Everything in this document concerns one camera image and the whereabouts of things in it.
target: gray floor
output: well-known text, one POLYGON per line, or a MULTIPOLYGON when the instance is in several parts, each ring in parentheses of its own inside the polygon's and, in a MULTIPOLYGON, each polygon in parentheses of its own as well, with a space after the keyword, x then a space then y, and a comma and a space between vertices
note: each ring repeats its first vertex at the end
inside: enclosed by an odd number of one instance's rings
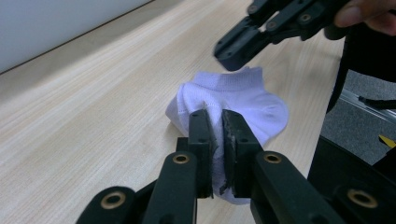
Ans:
MULTIPOLYGON (((347 75, 344 89, 369 99, 396 99, 396 83, 351 71, 347 75)), ((378 141, 378 135, 383 134, 396 140, 396 125, 338 100, 332 111, 326 115, 320 134, 369 164, 374 164, 389 150, 378 141)))

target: light wood surface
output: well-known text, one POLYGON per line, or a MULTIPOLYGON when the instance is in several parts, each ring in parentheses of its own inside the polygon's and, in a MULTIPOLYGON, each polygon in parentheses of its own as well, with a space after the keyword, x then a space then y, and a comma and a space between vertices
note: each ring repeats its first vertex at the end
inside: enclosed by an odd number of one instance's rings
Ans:
MULTIPOLYGON (((216 42, 249 1, 158 0, 0 76, 2 223, 74 223, 111 186, 139 190, 158 177, 180 132, 164 111, 197 71, 224 69, 216 42)), ((249 66, 289 107, 287 128, 264 149, 307 175, 342 41, 320 33, 269 46, 249 66)), ((253 223, 248 205, 199 201, 198 223, 253 223)))

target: brass screw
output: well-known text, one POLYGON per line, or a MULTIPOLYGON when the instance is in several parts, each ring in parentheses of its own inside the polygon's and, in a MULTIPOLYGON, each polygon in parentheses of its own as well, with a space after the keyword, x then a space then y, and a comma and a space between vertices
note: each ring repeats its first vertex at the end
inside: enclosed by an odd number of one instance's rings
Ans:
POLYGON ((347 192, 347 197, 350 201, 366 208, 378 207, 378 202, 375 197, 360 189, 350 189, 347 192))
POLYGON ((177 164, 184 164, 184 163, 189 162, 189 160, 190 160, 190 158, 184 154, 176 155, 173 158, 173 162, 177 163, 177 164))
POLYGON ((123 203, 125 203, 126 196, 124 193, 121 191, 114 191, 111 193, 108 193, 100 202, 100 205, 105 208, 105 209, 113 209, 117 208, 123 203), (117 199, 115 202, 110 201, 110 198, 115 198, 117 199))
POLYGON ((264 159, 270 163, 280 163, 282 161, 282 158, 278 157, 275 154, 264 155, 264 159))

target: screw hole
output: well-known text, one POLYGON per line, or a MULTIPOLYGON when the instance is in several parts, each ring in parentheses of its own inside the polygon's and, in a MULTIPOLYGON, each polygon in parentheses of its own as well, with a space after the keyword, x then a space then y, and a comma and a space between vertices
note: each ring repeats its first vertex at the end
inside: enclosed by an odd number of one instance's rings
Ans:
POLYGON ((190 160, 190 158, 187 155, 183 155, 183 154, 176 155, 173 158, 173 162, 177 163, 177 164, 184 164, 184 163, 189 162, 189 160, 190 160))
POLYGON ((282 161, 282 159, 275 154, 265 155, 264 159, 271 163, 280 163, 282 161))
POLYGON ((248 7, 247 12, 248 13, 254 13, 257 11, 257 6, 255 5, 251 5, 250 7, 248 7))
POLYGON ((125 194, 121 191, 108 193, 101 201, 104 209, 114 209, 121 206, 125 202, 125 194))
POLYGON ((350 201, 362 207, 366 207, 366 208, 378 207, 378 202, 376 201, 375 197, 373 197, 372 195, 370 195, 369 193, 363 190, 350 189, 347 192, 347 197, 349 198, 350 201))
POLYGON ((272 28, 275 28, 275 27, 276 27, 276 22, 274 22, 274 21, 268 22, 267 28, 272 29, 272 28))
POLYGON ((303 16, 301 16, 301 20, 302 21, 309 21, 309 20, 311 20, 311 15, 304 14, 303 16))

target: white wall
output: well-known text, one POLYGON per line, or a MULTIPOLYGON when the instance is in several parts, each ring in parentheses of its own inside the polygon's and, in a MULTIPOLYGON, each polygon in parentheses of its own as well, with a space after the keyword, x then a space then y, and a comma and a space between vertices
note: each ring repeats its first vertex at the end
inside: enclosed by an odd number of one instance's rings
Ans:
POLYGON ((0 0, 0 73, 149 0, 0 0))

